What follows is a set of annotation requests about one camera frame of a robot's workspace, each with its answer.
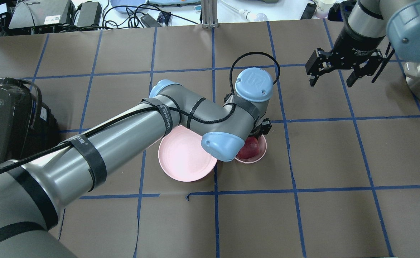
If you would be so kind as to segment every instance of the metal bracket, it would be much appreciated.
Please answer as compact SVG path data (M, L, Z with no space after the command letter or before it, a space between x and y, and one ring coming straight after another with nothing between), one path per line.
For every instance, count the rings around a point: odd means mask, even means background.
M217 28L218 9L217 0L201 0L202 5L202 28Z

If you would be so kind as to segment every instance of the velcro strap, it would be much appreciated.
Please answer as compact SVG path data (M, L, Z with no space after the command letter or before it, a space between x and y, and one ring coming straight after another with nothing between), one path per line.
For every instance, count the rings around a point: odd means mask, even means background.
M229 99L226 101L226 103L224 104L224 106L229 105L229 104L236 104L243 110L247 111L253 117L255 122L261 116L261 112L256 106L254 106L253 103L247 101L244 98L240 98L239 96L231 95Z
M141 103L146 103L151 106L156 106L159 109L159 113L162 116L162 119L164 119L165 123L165 134L164 137L169 134L173 129L173 121L172 121L172 115L170 113L170 108L166 104L162 103L162 101L155 99L155 98L145 98L141 100Z
M69 139L71 145L81 154L89 165L89 173L92 177L92 191L95 187L100 186L106 181L106 165L103 161L100 152L95 146L89 141L83 134L78 134L75 137Z

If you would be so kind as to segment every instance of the black band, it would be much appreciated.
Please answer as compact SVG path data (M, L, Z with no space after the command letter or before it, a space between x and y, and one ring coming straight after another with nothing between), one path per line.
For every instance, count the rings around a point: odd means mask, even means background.
M156 106L159 109L159 113L162 116L162 119L165 123L165 134L164 137L169 134L173 129L172 114L170 113L170 108L166 104L162 103L160 100L155 98L145 98L142 99L141 103L147 103L151 106Z
M376 19L379 20L383 20L383 16L381 14L378 13L374 13L373 11L369 10L368 8L366 8L364 5L362 5L361 1L358 1L358 6L359 8L361 8L361 10L366 13L367 15L370 15Z
M201 98L200 100L198 100L195 105L192 107L192 109L190 110L190 116L187 117L187 123L186 123L186 127L188 129L190 129L190 122L191 122L191 116L194 116L194 112L197 109L197 107L200 105L200 103L202 103L204 100L206 100L206 98Z
M78 134L69 141L71 145L81 154L89 165L89 173L92 177L92 191L95 187L100 186L106 181L106 165L100 152L83 134Z
M22 234L29 231L35 231L35 230L44 230L43 227L41 227L40 224L35 222L18 222L14 224L9 224L7 226L4 226L0 228L0 242L3 242L4 240L11 238L13 236L16 236L18 234Z
M172 97L170 97L169 95L159 94L158 96L164 96L164 97L169 98L173 102L173 104L175 104L176 108L181 110L181 108L178 105L178 103ZM180 122L179 122L179 124L180 124L181 123L181 119L182 119L182 115L181 115L181 113L178 113L178 114L180 114Z
M261 112L259 111L259 109L256 106L254 106L253 103L247 101L244 98L240 98L236 95L231 95L226 101L226 104L224 104L224 106L232 104L236 104L237 106L248 112L253 117L254 122L256 122L261 116Z
M22 167L17 167L8 171L8 174L11 175L17 183L22 186L22 188L24 188L24 190L35 202L41 212L41 215L43 216L44 221L46 222L47 229L50 230L56 226L59 222L59 218L57 217L54 204L52 204L51 199L49 199L49 196L35 178L33 178L30 173Z

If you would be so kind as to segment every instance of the red object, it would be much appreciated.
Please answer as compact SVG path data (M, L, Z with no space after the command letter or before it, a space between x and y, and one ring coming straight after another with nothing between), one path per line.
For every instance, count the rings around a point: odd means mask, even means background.
M259 154L259 144L256 137L248 137L245 141L245 145L240 149L237 157L239 159L247 159Z

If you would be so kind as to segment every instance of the power adapter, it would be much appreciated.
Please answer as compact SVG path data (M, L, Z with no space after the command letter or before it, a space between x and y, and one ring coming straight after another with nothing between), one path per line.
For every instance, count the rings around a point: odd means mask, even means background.
M92 26L99 24L100 16L102 14L102 6L98 2L82 3L81 11L79 12L78 27Z

